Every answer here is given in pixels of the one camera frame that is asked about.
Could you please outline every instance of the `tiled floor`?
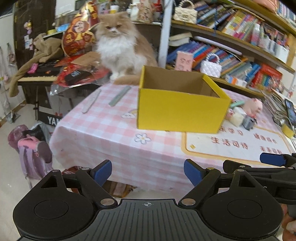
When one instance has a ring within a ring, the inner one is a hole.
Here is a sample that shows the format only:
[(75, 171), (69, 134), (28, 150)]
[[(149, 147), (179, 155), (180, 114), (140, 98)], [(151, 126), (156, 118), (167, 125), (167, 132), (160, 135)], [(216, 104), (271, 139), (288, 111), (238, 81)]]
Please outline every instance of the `tiled floor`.
[[(29, 186), (21, 170), (17, 152), (7, 142), (9, 132), (16, 126), (25, 124), (29, 128), (34, 125), (35, 118), (32, 105), (23, 107), (20, 118), (15, 123), (5, 123), (0, 128), (0, 241), (16, 241), (20, 236), (12, 220), (12, 212), (15, 205), (27, 194)], [(53, 161), (55, 169), (63, 170), (63, 167)], [(144, 191), (136, 189), (128, 195), (135, 199), (161, 199), (176, 198), (171, 194), (157, 191)]]

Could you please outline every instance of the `tablecloth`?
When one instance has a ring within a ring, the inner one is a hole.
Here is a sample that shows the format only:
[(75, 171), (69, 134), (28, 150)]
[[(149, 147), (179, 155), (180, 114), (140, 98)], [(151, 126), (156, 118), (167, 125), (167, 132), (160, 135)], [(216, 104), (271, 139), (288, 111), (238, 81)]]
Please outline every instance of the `tablecloth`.
[[(53, 155), (65, 168), (75, 165), (93, 168), (109, 159), (113, 165), (112, 181), (182, 193), (192, 188), (183, 171), (185, 159), (191, 158), (203, 168), (211, 166), (222, 171), (222, 160), (186, 155), (180, 147), (182, 133), (137, 129), (138, 87), (132, 87), (114, 107), (108, 103), (123, 86), (107, 84), (100, 89), (99, 97), (86, 114), (81, 111), (91, 96), (58, 123), (51, 137)], [(248, 99), (224, 91), (232, 99)], [(258, 115), (258, 126), (279, 131), (266, 108)]]

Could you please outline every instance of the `metal screw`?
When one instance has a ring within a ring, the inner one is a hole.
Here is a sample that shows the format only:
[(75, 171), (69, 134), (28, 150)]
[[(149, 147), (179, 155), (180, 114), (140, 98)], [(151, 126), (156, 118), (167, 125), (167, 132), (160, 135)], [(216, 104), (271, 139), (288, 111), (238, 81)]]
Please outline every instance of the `metal screw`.
[(104, 198), (101, 200), (101, 204), (104, 205), (104, 206), (110, 206), (112, 204), (114, 204), (115, 201), (111, 198)]
[(191, 206), (195, 204), (195, 200), (192, 198), (184, 198), (181, 203), (186, 206)]

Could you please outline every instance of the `finger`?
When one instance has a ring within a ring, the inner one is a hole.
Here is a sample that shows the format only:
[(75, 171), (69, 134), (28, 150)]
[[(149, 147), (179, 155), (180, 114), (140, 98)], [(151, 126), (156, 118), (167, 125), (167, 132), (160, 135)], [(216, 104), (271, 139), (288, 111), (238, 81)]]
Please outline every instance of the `finger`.
[(291, 234), (289, 231), (284, 230), (283, 231), (283, 241), (296, 241), (296, 236), (294, 234)]
[(286, 226), (286, 230), (288, 231), (296, 231), (296, 221), (289, 222)]
[(293, 219), (292, 217), (290, 217), (289, 214), (286, 213), (286, 214), (284, 215), (283, 221), (282, 221), (282, 223), (281, 223), (282, 228), (283, 228), (283, 229), (286, 229), (286, 228), (287, 228), (287, 224), (288, 224), (289, 222), (292, 222), (292, 221), (294, 221), (294, 219)]
[(281, 204), (284, 215), (288, 212), (288, 206), (286, 204)]

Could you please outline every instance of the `cardboard box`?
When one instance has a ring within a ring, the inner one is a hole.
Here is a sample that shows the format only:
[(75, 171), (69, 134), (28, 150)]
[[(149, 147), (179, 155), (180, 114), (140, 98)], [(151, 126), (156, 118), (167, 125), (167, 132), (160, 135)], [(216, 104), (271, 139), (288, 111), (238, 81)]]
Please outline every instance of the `cardboard box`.
[(217, 133), (230, 102), (205, 74), (144, 66), (137, 128)]

